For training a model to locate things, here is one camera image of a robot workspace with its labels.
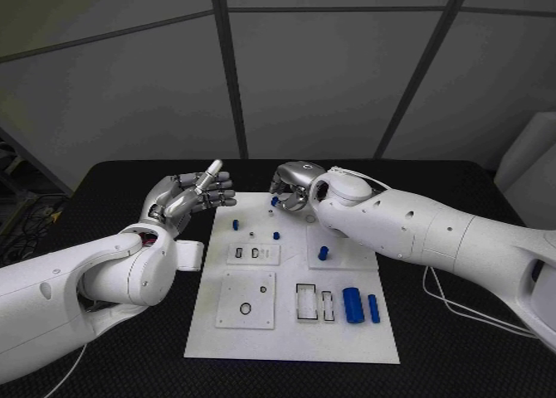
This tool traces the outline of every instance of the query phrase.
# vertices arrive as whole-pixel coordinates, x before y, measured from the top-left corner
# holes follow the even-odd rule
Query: robotic hand
[[[202,244],[173,238],[192,212],[235,204],[220,170],[215,160],[204,173],[163,177],[119,234],[0,269],[0,384],[158,304],[175,270],[199,270]]]
[[[361,175],[333,167],[287,162],[277,167],[270,193],[292,195],[284,211],[309,204],[332,234],[391,259],[427,265],[479,284],[505,302],[556,352],[556,231],[473,216],[431,199],[390,189],[377,192]],[[534,282],[531,270],[544,266]]]

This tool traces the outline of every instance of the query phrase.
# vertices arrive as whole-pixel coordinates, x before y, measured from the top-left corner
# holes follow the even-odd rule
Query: black o-ring
[[[248,311],[247,311],[246,313],[243,312],[243,305],[244,305],[244,304],[248,305]],[[243,303],[243,304],[241,304],[241,306],[238,307],[238,312],[240,312],[243,315],[247,315],[247,314],[250,313],[250,304],[248,304],[248,303]]]

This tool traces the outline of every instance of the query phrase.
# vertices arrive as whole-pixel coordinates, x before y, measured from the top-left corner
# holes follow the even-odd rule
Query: black table
[[[234,188],[263,192],[283,160],[228,160]],[[488,174],[467,162],[315,161],[368,174],[391,187],[456,209],[522,225]],[[168,174],[202,171],[209,161],[97,164],[57,225],[45,253],[113,235],[136,222],[145,195]],[[192,216],[182,239],[208,242],[214,212]],[[400,365],[184,358],[199,273],[178,273],[163,302],[88,346],[57,396],[556,396],[556,355],[544,345],[452,315],[421,289],[423,268],[377,255]],[[516,322],[475,284],[439,273],[452,300]],[[0,386],[0,396],[42,396],[78,351]]]

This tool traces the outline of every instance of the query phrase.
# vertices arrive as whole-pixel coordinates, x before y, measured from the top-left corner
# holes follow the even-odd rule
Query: gray wall
[[[12,0],[0,127],[71,189],[106,160],[240,150],[493,169],[556,110],[556,1],[457,3]]]

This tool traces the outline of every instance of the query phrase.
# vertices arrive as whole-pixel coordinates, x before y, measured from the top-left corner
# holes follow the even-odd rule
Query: white cable
[[[434,278],[436,286],[437,286],[437,288],[439,288],[440,296],[437,296],[436,294],[430,293],[430,292],[427,291],[427,289],[426,289],[426,270],[427,270],[429,268],[430,268],[430,271],[431,271],[431,276],[433,276],[433,278]],[[483,322],[483,323],[486,323],[488,325],[491,325],[491,326],[493,326],[493,327],[496,327],[496,328],[501,328],[501,329],[505,330],[506,332],[511,332],[511,333],[516,334],[518,336],[524,336],[524,337],[529,337],[529,338],[537,338],[537,337],[534,336],[534,334],[531,334],[531,332],[528,331],[528,329],[521,328],[521,327],[518,327],[516,325],[512,325],[511,323],[506,323],[505,321],[501,321],[501,320],[496,319],[496,318],[492,318],[492,317],[491,317],[489,315],[486,315],[485,313],[479,313],[479,312],[475,311],[473,309],[470,309],[470,308],[465,307],[463,305],[457,304],[454,301],[450,301],[449,299],[446,299],[444,292],[443,292],[442,287],[440,287],[439,277],[436,276],[434,269],[433,269],[431,267],[426,267],[426,268],[424,268],[424,273],[423,273],[423,290],[424,290],[426,294],[429,294],[429,296],[431,296],[431,297],[434,297],[436,299],[442,300],[442,302],[443,302],[444,305],[446,305],[447,310],[449,310],[452,313],[454,313],[456,315],[459,315],[459,316],[462,316],[462,317],[465,317],[465,318],[473,319],[473,320],[478,321],[478,322]],[[486,321],[485,319],[472,317],[470,315],[466,315],[465,313],[459,313],[457,311],[454,311],[454,310],[450,308],[449,304],[452,304],[452,305],[454,305],[456,307],[465,309],[465,310],[469,311],[470,313],[476,313],[478,315],[480,315],[480,316],[485,317],[486,319],[491,319],[493,322]]]
[[[331,172],[345,172],[346,174],[352,174],[355,177],[365,178],[367,180],[375,182],[384,189],[391,189],[387,184],[384,184],[382,182],[377,181],[369,176],[365,176],[364,174],[359,174],[358,172],[354,172],[352,170],[346,170],[345,168],[339,168],[336,166],[332,166],[329,171]]]
[[[80,356],[77,357],[75,362],[73,363],[73,366],[71,366],[70,371],[68,371],[67,374],[64,375],[64,378],[61,379],[60,383],[55,385],[55,387],[52,387],[52,390],[45,394],[44,398],[49,398],[49,396],[52,395],[52,393],[55,392],[55,390],[58,389],[58,387],[64,384],[65,379],[70,377],[71,372],[73,372],[73,369],[77,367],[77,364],[78,364],[78,362],[80,362],[83,352],[86,351],[86,347],[87,347],[87,344],[86,344],[86,345],[83,346],[83,348],[81,348]]]

